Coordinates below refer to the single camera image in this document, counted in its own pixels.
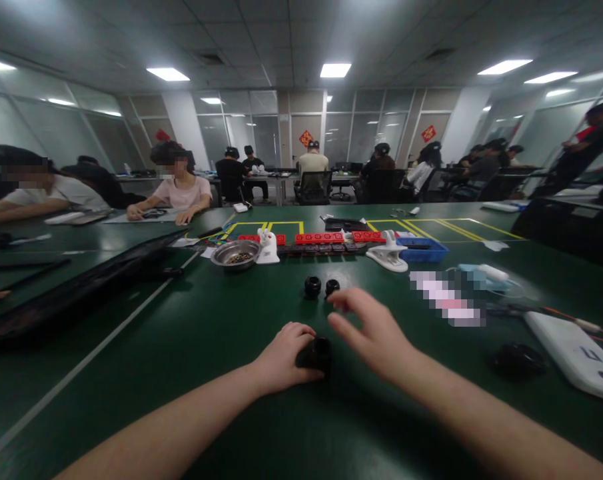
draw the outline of blue tray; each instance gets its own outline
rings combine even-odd
[[[438,241],[426,238],[398,238],[396,239],[397,245],[403,245],[408,247],[407,250],[399,253],[399,258],[406,262],[430,262],[438,263],[442,261],[449,250],[441,245]],[[412,250],[411,245],[430,245],[429,250]]]

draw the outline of fluorescent light panel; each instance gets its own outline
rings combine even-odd
[[[503,75],[511,70],[527,65],[531,61],[532,60],[505,60],[489,69],[477,73],[477,75]]]
[[[324,63],[320,76],[321,78],[343,78],[348,75],[350,67],[352,67],[352,63]]]
[[[548,83],[555,80],[561,80],[562,78],[571,77],[576,75],[578,72],[552,72],[542,77],[528,80],[526,83]]]
[[[179,70],[175,70],[173,68],[146,69],[146,70],[165,81],[188,81],[188,80],[190,80]]]

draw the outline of black shirt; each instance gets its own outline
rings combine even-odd
[[[248,170],[237,160],[223,159],[215,163],[217,167],[217,176],[221,180],[221,193],[231,201],[237,201],[239,195],[239,187],[243,183],[244,175],[247,175]]]
[[[253,159],[245,159],[242,163],[243,166],[246,167],[249,171],[252,170],[254,166],[259,167],[260,165],[263,165],[261,159],[258,159],[257,157]]]

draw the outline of finger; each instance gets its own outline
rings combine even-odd
[[[363,350],[366,338],[345,317],[333,312],[328,315],[328,323],[354,351]]]

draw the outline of white clamp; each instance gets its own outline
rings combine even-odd
[[[369,248],[366,256],[390,271],[397,273],[408,271],[408,264],[399,258],[399,252],[407,250],[408,247],[396,244],[393,230],[384,230],[381,235],[386,239],[386,245]]]
[[[277,237],[268,229],[259,229],[257,234],[261,238],[261,253],[257,257],[257,265],[267,265],[268,263],[279,263],[277,255]]]

